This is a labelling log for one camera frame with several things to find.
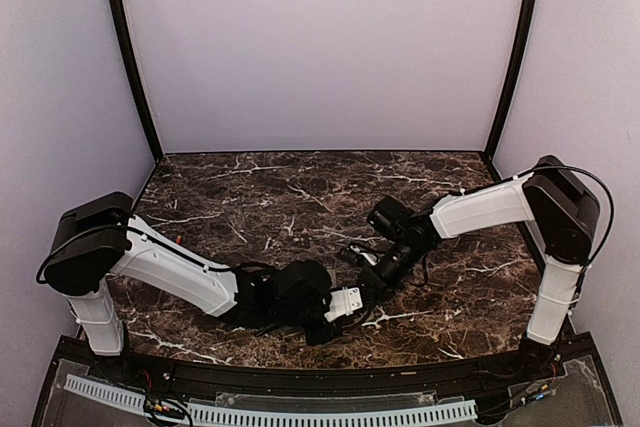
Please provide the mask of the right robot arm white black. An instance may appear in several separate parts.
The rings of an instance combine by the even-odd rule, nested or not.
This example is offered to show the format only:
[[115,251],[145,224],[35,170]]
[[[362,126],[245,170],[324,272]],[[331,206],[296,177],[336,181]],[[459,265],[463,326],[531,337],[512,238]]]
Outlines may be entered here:
[[544,268],[525,332],[531,343],[510,360],[511,373],[530,381],[547,367],[545,346],[559,337],[613,227],[608,222],[602,234],[597,232],[601,205],[586,179],[602,189],[613,209],[612,193],[599,177],[553,155],[488,186],[443,195],[420,210],[387,196],[375,205],[367,221],[391,246],[362,267],[358,285],[379,300],[445,241],[506,225],[535,225],[544,247]]

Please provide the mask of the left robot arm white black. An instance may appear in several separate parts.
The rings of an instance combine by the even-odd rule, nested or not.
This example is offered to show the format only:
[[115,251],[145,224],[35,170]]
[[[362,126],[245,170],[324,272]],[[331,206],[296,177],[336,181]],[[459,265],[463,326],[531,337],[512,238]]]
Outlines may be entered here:
[[354,315],[368,309],[361,288],[334,287],[328,271],[313,260],[278,269],[203,258],[135,215],[130,196],[113,192],[61,216],[36,281],[67,299],[92,352],[120,383],[134,382],[141,362],[125,348],[109,274],[144,282],[235,327],[299,328],[310,345],[340,336]]

